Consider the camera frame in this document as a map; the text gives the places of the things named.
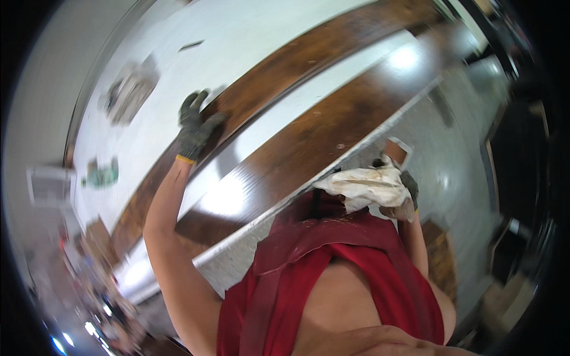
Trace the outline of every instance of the wood grain surface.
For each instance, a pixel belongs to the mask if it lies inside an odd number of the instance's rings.
[[[297,37],[249,70],[203,110],[204,118],[217,111],[230,118],[210,140],[198,165],[224,147],[247,123],[339,60],[402,29],[419,33],[427,28],[426,24],[440,20],[431,0],[380,1],[333,18]],[[177,151],[173,142],[127,204],[111,238],[119,256],[127,253],[141,236],[150,203]]]
[[[288,197],[474,50],[462,24],[436,26],[303,113],[178,222],[186,246],[213,245]]]
[[[427,249],[429,279],[453,301],[457,308],[457,274],[451,237],[433,221],[422,224]]]

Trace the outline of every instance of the red apron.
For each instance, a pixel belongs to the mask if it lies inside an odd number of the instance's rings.
[[[305,194],[275,218],[245,277],[226,292],[217,354],[290,355],[308,294],[332,257],[366,275],[382,324],[443,344],[437,301],[393,223],[367,209],[343,215],[340,199],[327,194],[312,203]]]

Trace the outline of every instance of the floor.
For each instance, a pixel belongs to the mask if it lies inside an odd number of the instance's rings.
[[[500,216],[491,207],[479,147],[507,98],[507,79],[499,68],[496,59],[489,58],[469,68],[448,70],[441,83],[396,118],[391,128],[340,164],[343,169],[367,167],[390,136],[413,148],[408,169],[420,188],[420,219],[435,221],[452,239],[458,324],[491,282],[486,276],[486,245]],[[269,232],[274,213],[239,231],[234,243],[198,263],[220,295],[247,271],[257,242]],[[160,294],[137,308],[139,320],[150,333],[175,334]]]

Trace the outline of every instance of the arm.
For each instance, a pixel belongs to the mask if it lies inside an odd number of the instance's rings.
[[[143,235],[176,332],[192,354],[215,355],[222,300],[174,233],[190,168],[182,160],[174,162],[150,204]]]
[[[406,249],[406,253],[414,266],[416,266],[425,279],[429,279],[428,250],[420,225],[420,216],[417,211],[414,213],[414,221],[411,223],[398,220],[398,233],[400,234],[400,239]]]
[[[420,217],[417,211],[414,214],[414,221],[411,223],[407,221],[398,221],[398,233],[400,234],[400,239],[402,240],[402,244],[406,249],[408,257],[410,257],[414,266],[416,266],[431,286],[431,290],[433,291],[433,295],[435,300],[437,300],[437,304],[441,311],[441,317],[443,319],[443,333],[445,337],[444,344],[446,344],[453,335],[453,330],[455,330],[457,317],[455,306],[451,299],[449,299],[449,297],[429,279],[428,249],[426,248],[424,233],[422,232]]]
[[[216,114],[201,124],[198,110],[206,96],[192,94],[182,104],[180,153],[156,191],[142,233],[172,324],[196,356],[215,355],[222,299],[195,268],[174,228],[194,161],[224,119]]]

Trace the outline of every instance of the work glove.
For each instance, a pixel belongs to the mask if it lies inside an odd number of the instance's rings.
[[[190,164],[198,159],[200,151],[206,146],[214,129],[223,123],[227,116],[216,113],[210,116],[204,123],[200,118],[200,106],[208,92],[202,91],[190,94],[180,106],[179,124],[182,126],[176,141],[180,145],[177,158]]]
[[[400,179],[402,180],[402,184],[410,191],[412,202],[414,202],[414,211],[418,210],[418,194],[420,193],[418,183],[416,183],[412,175],[407,170],[402,172]]]

